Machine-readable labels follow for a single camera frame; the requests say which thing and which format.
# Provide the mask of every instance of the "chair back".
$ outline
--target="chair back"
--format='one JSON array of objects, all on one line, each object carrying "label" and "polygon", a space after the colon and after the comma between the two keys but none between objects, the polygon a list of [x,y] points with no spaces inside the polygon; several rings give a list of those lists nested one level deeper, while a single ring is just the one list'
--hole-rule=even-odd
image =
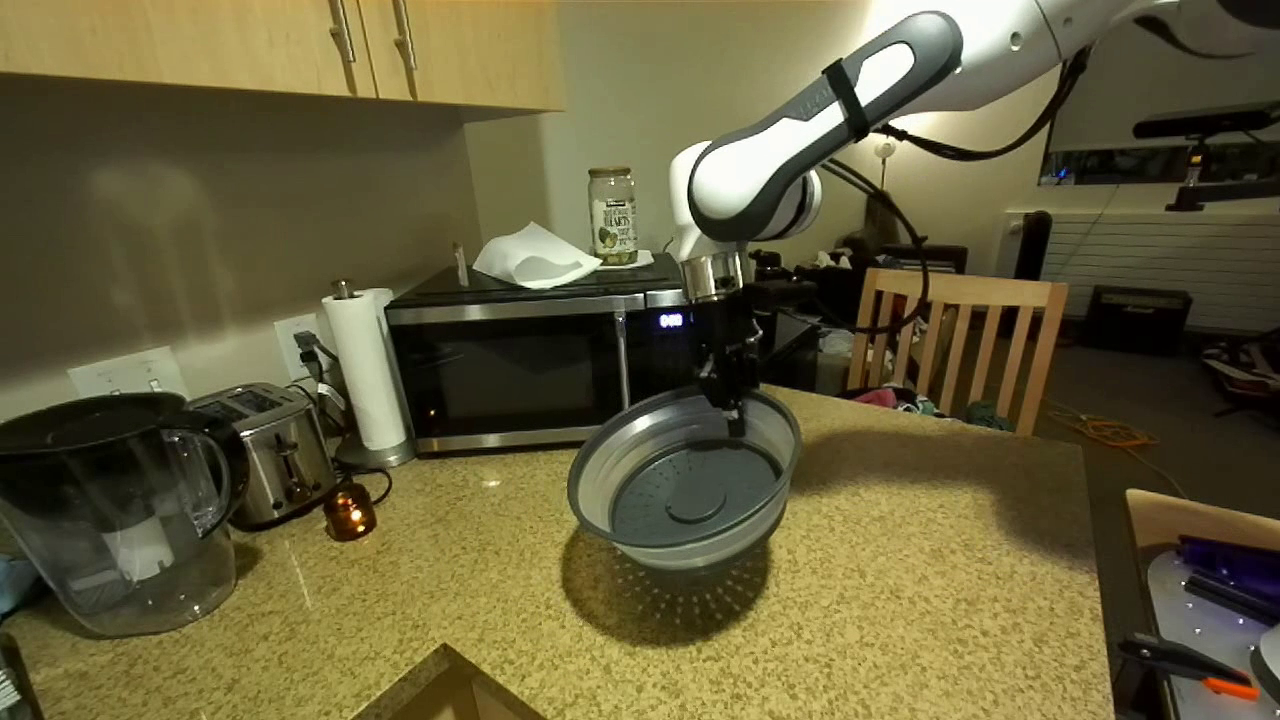
[{"label": "chair back", "polygon": [[867,267],[846,389],[913,389],[952,417],[993,403],[1011,433],[1030,435],[1069,283],[928,273],[922,315],[887,337],[914,300],[914,267]]}]

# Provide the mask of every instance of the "kitchen counter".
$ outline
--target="kitchen counter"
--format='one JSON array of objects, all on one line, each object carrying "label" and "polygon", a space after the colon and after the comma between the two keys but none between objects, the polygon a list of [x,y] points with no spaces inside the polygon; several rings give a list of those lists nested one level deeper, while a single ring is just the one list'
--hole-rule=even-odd
[{"label": "kitchen counter", "polygon": [[716,572],[578,531],[573,452],[449,456],[356,544],[323,513],[237,535],[251,569],[178,634],[84,640],[54,600],[9,634],[50,720],[351,717],[441,643],[545,717],[1113,717],[1073,443],[766,394],[792,504]]}]

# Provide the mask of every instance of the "floor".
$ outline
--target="floor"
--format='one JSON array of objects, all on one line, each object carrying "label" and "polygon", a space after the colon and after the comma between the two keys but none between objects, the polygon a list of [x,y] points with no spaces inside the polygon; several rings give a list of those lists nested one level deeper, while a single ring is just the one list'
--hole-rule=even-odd
[{"label": "floor", "polygon": [[1113,647],[1147,627],[1124,488],[1280,518],[1280,419],[1232,412],[1192,354],[1136,355],[1069,339],[1051,366],[1038,435],[1082,448]]}]

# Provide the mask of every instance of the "cabinet door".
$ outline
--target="cabinet door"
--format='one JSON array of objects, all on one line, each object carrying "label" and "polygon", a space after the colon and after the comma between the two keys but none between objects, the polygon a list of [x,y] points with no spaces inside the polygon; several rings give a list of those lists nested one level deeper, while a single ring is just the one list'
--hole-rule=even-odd
[{"label": "cabinet door", "polygon": [[550,0],[358,0],[385,99],[555,109]]},{"label": "cabinet door", "polygon": [[0,73],[372,97],[356,11],[356,0],[0,0]]}]

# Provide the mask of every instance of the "box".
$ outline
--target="box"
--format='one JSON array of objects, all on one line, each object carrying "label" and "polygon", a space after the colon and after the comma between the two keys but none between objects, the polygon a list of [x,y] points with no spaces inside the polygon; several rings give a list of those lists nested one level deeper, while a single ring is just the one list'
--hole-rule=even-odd
[{"label": "box", "polygon": [[1081,343],[1119,354],[1179,354],[1192,295],[1171,290],[1093,290]]}]

